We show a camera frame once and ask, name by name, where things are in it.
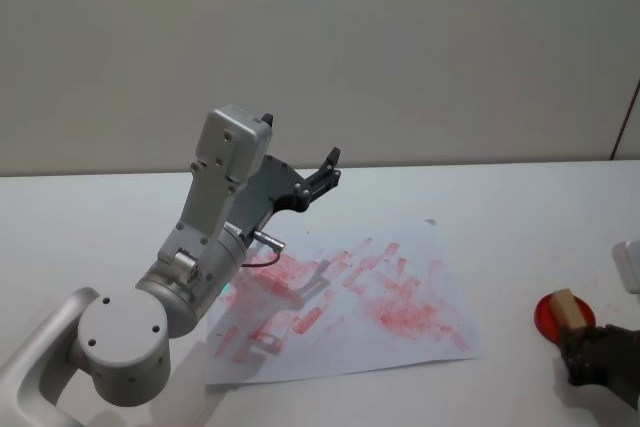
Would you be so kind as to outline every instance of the sheet of paper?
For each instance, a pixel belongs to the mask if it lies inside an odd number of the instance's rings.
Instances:
[[[327,377],[479,355],[437,227],[287,237],[209,311],[209,384]],[[252,262],[273,258],[267,249]]]

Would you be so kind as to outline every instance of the black cable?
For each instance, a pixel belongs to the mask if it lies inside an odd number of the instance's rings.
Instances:
[[[275,259],[270,260],[269,262],[263,262],[262,264],[242,264],[242,267],[253,267],[253,268],[269,267],[270,265],[277,264],[279,260],[280,260],[280,252],[276,254]]]
[[[633,97],[631,97],[631,102],[629,103],[629,108],[627,109],[627,115],[624,116],[624,120],[622,121],[622,127],[620,128],[620,132],[618,133],[618,138],[616,139],[616,144],[613,146],[613,152],[611,152],[611,157],[609,157],[609,160],[616,160],[618,147],[620,147],[620,142],[622,141],[622,135],[624,134],[624,131],[627,128],[627,124],[629,123],[629,117],[631,117],[631,111],[633,110],[633,106],[635,105],[636,99],[638,98],[638,92],[640,92],[640,79],[638,79],[636,90],[633,93]]]

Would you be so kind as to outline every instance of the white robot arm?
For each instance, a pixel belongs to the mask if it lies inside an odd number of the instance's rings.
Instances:
[[[82,427],[55,407],[80,369],[117,406],[141,405],[166,385],[169,339],[191,332],[255,240],[279,256],[284,244],[262,232],[280,210],[305,211],[338,185],[340,151],[302,178],[265,155],[273,118],[227,106],[206,119],[193,182],[179,221],[135,289],[75,292],[0,367],[0,425]],[[126,262],[114,256],[115,262]]]

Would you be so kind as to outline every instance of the wall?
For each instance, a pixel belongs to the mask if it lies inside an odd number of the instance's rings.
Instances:
[[[637,0],[0,0],[0,173],[185,169],[205,113],[310,165],[604,159]]]

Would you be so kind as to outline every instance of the table surface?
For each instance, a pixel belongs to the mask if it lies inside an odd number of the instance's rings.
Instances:
[[[175,223],[188,174],[0,179],[0,362],[71,292],[133,286]],[[340,187],[282,235],[436,219],[486,350],[479,360],[334,378],[205,387],[206,323],[172,341],[173,374],[122,409],[78,373],[59,406],[90,427],[637,425],[608,391],[567,385],[535,330],[538,299],[570,287],[599,323],[640,328],[611,248],[640,235],[640,162],[346,169]]]

